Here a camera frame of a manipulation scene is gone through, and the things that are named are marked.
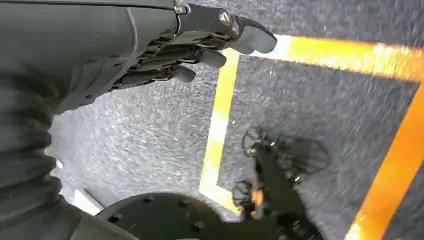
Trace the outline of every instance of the orange painted line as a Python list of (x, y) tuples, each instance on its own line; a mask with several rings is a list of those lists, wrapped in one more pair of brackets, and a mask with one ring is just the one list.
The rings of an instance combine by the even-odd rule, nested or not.
[(420, 86), (346, 240), (380, 240), (424, 160), (424, 86)]
[(291, 37), (287, 60), (403, 80), (424, 80), (424, 49), (402, 45)]

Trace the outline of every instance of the metal screw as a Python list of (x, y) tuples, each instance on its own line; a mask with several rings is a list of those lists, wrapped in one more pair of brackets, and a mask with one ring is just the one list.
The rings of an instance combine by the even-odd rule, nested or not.
[(226, 11), (223, 11), (219, 14), (219, 20), (226, 26), (230, 26), (233, 23), (233, 19), (230, 14)]
[(187, 8), (185, 8), (184, 6), (175, 6), (174, 11), (178, 15), (187, 14)]

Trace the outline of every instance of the asphalt ground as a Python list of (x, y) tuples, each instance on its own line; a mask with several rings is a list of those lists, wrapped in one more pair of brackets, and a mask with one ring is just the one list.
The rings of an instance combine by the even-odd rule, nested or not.
[[(424, 47), (420, 0), (201, 0), (250, 17), (275, 34)], [(218, 70), (191, 66), (191, 84), (160, 82), (114, 91), (90, 106), (57, 116), (48, 153), (65, 195), (85, 188), (108, 206), (147, 192), (179, 192), (236, 215), (198, 192)], [(419, 83), (330, 68), (241, 56), (218, 184), (252, 176), (241, 138), (256, 125), (319, 140), (330, 166), (298, 191), (329, 240), (343, 239), (408, 111)], [(424, 238), (421, 168), (384, 239)]]

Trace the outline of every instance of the bolt hole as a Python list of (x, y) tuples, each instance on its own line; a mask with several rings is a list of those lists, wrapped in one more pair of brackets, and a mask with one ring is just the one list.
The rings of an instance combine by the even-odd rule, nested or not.
[(197, 221), (195, 223), (193, 223), (193, 225), (191, 226), (191, 230), (195, 233), (200, 232), (200, 230), (204, 227), (205, 225), (203, 224), (203, 222), (201, 221)]
[(151, 203), (152, 201), (153, 201), (153, 197), (151, 197), (151, 196), (148, 196), (148, 197), (143, 198), (143, 202), (144, 202), (145, 204), (149, 204), (149, 203)]
[(179, 202), (178, 202), (178, 206), (180, 207), (180, 208), (186, 208), (187, 207), (187, 205), (189, 204), (189, 202), (187, 201), (187, 200), (180, 200)]
[(117, 222), (119, 222), (121, 220), (121, 218), (122, 218), (122, 214), (118, 213), (118, 214), (115, 214), (115, 215), (109, 217), (108, 221), (111, 224), (116, 224)]

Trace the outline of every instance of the yellow painted line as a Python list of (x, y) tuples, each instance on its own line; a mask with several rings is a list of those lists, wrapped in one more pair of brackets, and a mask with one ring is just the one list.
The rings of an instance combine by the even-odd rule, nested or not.
[(424, 80), (424, 49), (384, 43), (277, 35), (277, 46), (251, 56), (400, 80)]
[(418, 88), (347, 240), (382, 239), (424, 160), (424, 86)]
[(238, 213), (233, 204), (231, 192), (217, 185), (239, 64), (239, 54), (236, 51), (226, 49), (223, 54), (227, 61), (219, 71), (199, 191), (209, 199)]

